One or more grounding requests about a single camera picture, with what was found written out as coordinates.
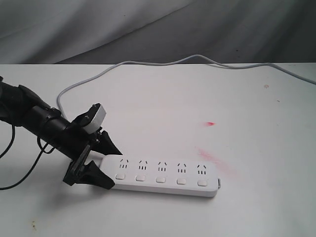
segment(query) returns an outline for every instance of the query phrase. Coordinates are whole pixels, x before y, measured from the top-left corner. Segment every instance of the power strip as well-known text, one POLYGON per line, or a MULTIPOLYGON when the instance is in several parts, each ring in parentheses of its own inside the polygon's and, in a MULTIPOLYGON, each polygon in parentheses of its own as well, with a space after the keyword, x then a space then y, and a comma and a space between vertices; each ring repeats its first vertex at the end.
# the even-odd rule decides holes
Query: power strip
POLYGON ((213 197, 221 185, 210 161, 107 155, 100 169, 114 180, 113 189, 213 197))

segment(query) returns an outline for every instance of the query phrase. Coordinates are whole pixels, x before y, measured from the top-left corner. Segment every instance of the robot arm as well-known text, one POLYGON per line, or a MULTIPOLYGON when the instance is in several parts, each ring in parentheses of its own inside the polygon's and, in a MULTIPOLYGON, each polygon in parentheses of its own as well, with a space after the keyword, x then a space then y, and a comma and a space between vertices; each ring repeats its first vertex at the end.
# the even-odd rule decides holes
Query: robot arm
POLYGON ((33 91, 6 84, 0 77, 0 120, 26 128, 38 137, 39 143, 42 139, 68 156, 72 162, 63 181, 69 185, 91 184, 105 189, 114 186, 114 181, 94 161, 84 164, 90 151, 121 155, 108 133, 102 131, 105 114, 102 105, 95 104, 69 122, 33 91))

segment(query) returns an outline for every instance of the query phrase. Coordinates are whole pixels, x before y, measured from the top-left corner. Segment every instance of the gray backdrop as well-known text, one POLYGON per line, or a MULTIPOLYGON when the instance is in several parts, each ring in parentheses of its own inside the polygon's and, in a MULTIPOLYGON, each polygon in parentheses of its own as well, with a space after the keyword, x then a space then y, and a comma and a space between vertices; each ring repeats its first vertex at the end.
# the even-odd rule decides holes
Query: gray backdrop
POLYGON ((315 62, 315 23, 313 0, 0 0, 0 63, 315 62))

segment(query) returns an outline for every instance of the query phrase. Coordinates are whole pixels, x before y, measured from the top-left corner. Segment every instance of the pink stain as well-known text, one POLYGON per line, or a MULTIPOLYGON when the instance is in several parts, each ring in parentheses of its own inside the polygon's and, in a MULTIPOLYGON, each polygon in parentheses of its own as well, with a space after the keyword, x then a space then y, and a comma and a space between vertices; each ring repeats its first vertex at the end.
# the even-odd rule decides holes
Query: pink stain
POLYGON ((214 122, 205 122, 205 123, 204 123, 204 126, 205 126, 205 127, 210 127, 210 126, 213 126, 213 125, 215 125, 214 122))
POLYGON ((223 172, 223 173, 225 173, 225 174, 227 174, 229 176, 236 176, 236 172, 233 169, 231 169, 227 163, 225 163, 224 161, 222 161, 222 160, 220 160, 218 158, 215 158, 214 156, 212 156, 207 151, 205 151, 205 150, 203 150, 201 148, 197 147, 197 150, 198 150, 198 154, 204 160, 211 161, 212 163, 214 163, 216 165, 216 167, 221 172, 223 172))

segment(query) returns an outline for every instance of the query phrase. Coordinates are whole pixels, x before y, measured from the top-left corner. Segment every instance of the gray cable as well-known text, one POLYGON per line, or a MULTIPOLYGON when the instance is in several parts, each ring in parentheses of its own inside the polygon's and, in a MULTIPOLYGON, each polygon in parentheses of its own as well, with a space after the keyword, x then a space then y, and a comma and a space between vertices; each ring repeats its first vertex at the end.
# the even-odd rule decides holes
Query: gray cable
POLYGON ((123 64, 138 64, 138 65, 146 65, 146 66, 169 66, 169 65, 174 65, 174 64, 178 64, 178 63, 182 63, 184 61, 187 61, 191 58, 195 58, 195 57, 198 57, 198 58, 202 58, 202 59, 205 59, 206 61, 210 62, 210 63, 213 63, 213 64, 216 64, 222 68, 228 68, 228 69, 248 69, 248 68, 256 68, 256 67, 261 67, 261 66, 269 66, 269 67, 273 67, 275 69, 278 69, 284 73, 287 73, 293 77, 296 77, 300 80, 303 80, 303 81, 306 81, 306 82, 309 82, 311 84, 314 84, 316 85, 316 81, 313 81, 311 79, 308 79, 308 78, 304 78, 300 75, 297 75, 293 72, 290 72, 282 67, 279 67, 278 65, 276 64, 273 64, 273 63, 258 63, 258 64, 253 64, 253 65, 249 65, 249 66, 231 66, 231 65, 226 65, 226 64, 222 64, 222 63, 218 63, 214 60, 211 60, 203 55, 199 55, 199 54, 195 54, 195 55, 191 55, 189 57, 186 57, 186 58, 183 58, 183 59, 180 59, 178 61, 174 61, 174 62, 170 62, 170 63, 146 63, 146 62, 135 62, 135 61, 125 61, 125 62, 121 62, 121 63, 118 63, 118 64, 115 64, 113 66, 110 66, 109 68, 107 68, 106 70, 104 70, 103 72, 99 73, 98 75, 95 75, 91 78, 88 78, 88 79, 85 79, 83 81, 80 81, 80 82, 77 82, 71 86, 68 86, 67 88, 65 88, 63 91, 61 91, 58 96, 57 96, 57 106, 58 106, 58 109, 61 111, 62 115, 64 118, 66 118, 66 115, 65 115, 65 111, 61 105, 61 102, 60 102, 60 98, 63 94, 65 94, 67 91, 79 86, 79 85, 82 85, 82 84, 85 84, 89 81, 92 81, 94 79, 97 79, 99 78, 100 76, 104 75, 105 73, 109 72, 110 70, 120 66, 120 65, 123 65, 123 64))

